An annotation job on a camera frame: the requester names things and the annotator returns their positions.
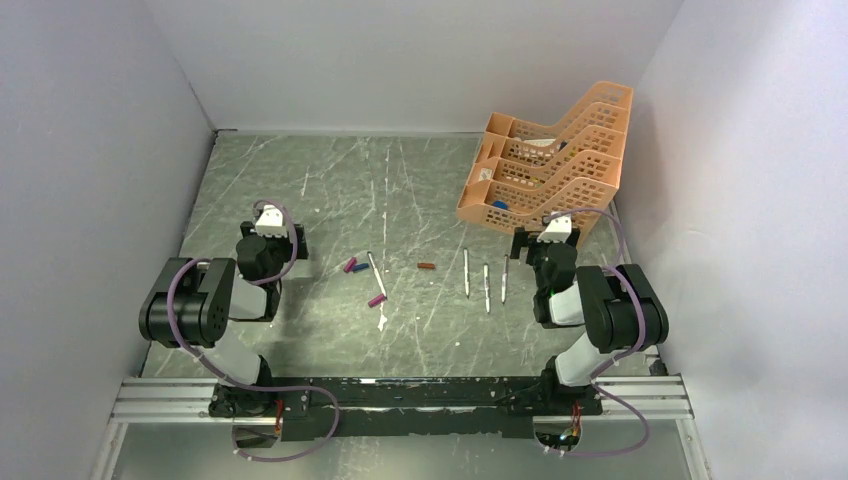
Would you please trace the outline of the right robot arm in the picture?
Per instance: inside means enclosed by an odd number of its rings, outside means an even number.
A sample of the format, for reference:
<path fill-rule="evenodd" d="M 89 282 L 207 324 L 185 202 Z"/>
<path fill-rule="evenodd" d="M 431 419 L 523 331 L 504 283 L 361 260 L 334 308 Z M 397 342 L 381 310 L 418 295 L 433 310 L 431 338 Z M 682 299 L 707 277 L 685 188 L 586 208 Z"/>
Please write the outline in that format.
<path fill-rule="evenodd" d="M 579 266 L 580 232 L 549 225 L 543 231 L 517 227 L 510 257 L 526 251 L 535 292 L 534 318 L 547 329 L 580 328 L 582 334 L 543 370 L 542 406 L 562 414 L 585 386 L 615 361 L 665 342 L 669 320 L 664 306 L 637 264 Z"/>

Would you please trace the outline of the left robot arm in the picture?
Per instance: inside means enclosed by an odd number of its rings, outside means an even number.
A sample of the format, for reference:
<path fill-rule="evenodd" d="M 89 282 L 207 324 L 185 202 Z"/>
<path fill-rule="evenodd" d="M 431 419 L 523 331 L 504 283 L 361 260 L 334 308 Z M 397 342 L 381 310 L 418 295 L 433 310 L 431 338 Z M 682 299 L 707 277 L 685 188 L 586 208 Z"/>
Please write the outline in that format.
<path fill-rule="evenodd" d="M 203 358 L 241 384 L 237 403 L 261 416 L 273 409 L 277 388 L 267 361 L 228 330 L 232 322 L 271 322 L 281 300 L 281 272 L 309 257 L 304 227 L 294 224 L 273 234 L 269 226 L 240 225 L 235 258 L 169 259 L 139 313 L 142 337 L 166 348 Z"/>

